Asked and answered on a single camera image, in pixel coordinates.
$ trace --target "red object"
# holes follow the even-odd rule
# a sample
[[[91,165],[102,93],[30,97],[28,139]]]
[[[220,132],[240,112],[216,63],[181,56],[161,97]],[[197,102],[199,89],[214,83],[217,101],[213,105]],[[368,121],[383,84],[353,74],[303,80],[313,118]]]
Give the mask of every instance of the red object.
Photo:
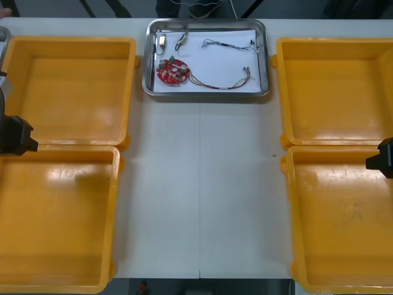
[[[182,73],[180,70],[182,65],[187,67],[185,73]],[[170,63],[169,60],[165,60],[165,66],[163,68],[158,66],[157,72],[157,76],[162,82],[172,85],[185,82],[191,73],[189,66],[181,60],[174,60],[173,63]]]

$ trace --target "yellow plastic tray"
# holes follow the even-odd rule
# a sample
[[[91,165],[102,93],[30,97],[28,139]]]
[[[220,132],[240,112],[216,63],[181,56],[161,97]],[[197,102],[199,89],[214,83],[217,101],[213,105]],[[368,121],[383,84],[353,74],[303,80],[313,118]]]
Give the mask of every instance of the yellow plastic tray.
[[[393,39],[296,39],[273,57],[284,149],[378,145],[393,134]]]
[[[393,181],[376,147],[291,147],[282,158],[292,276],[309,293],[393,293]]]
[[[105,288],[122,165],[112,146],[0,158],[0,293]]]
[[[14,37],[6,114],[27,120],[39,144],[125,148],[135,49],[120,37]]]

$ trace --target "stainless steel tray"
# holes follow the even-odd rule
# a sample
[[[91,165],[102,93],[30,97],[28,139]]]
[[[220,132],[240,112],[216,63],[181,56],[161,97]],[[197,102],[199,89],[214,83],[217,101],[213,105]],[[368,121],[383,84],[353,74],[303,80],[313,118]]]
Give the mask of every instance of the stainless steel tray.
[[[155,72],[155,44],[157,43],[157,33],[167,32],[211,32],[211,31],[245,31],[255,30],[256,45],[258,53],[258,67],[260,76],[260,92],[155,92],[154,79],[158,79]],[[270,78],[268,67],[268,49],[266,29],[263,23],[257,20],[154,20],[146,32],[146,43],[144,52],[144,69],[142,86],[146,93],[157,96],[222,96],[222,97],[242,97],[250,98],[263,96],[269,92]]]

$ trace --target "shoe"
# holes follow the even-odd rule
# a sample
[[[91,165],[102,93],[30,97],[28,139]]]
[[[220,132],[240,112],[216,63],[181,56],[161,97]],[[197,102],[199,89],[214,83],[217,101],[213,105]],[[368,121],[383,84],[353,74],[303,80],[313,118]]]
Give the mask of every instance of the shoe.
[[[192,18],[206,18],[208,17],[213,11],[221,6],[221,0],[209,0],[209,1],[199,1],[198,3],[206,5],[194,5],[190,7],[189,14]]]

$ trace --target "white table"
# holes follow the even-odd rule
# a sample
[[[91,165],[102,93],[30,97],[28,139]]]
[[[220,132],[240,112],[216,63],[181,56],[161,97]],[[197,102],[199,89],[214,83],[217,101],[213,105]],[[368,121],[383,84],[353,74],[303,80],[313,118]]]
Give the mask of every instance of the white table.
[[[12,34],[130,36],[150,19],[7,18]],[[283,36],[393,37],[393,21],[261,20]],[[157,103],[134,85],[114,257],[118,277],[289,278],[275,72],[264,104]]]

